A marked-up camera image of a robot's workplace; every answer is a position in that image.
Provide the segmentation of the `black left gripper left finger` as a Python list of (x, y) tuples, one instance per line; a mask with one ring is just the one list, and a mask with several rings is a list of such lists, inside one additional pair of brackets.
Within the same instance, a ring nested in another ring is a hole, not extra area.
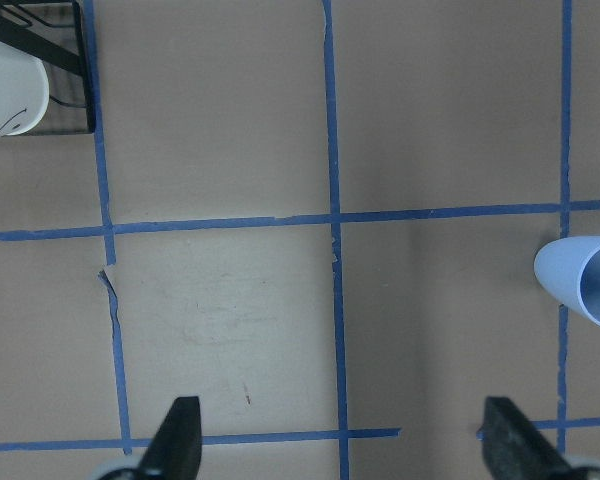
[(197, 396), (176, 398), (136, 467), (138, 479), (194, 480), (202, 458)]

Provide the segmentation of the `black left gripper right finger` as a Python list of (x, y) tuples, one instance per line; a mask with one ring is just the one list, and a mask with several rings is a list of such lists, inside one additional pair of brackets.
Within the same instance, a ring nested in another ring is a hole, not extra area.
[(485, 399), (482, 459), (492, 479), (567, 479), (569, 463), (508, 397)]

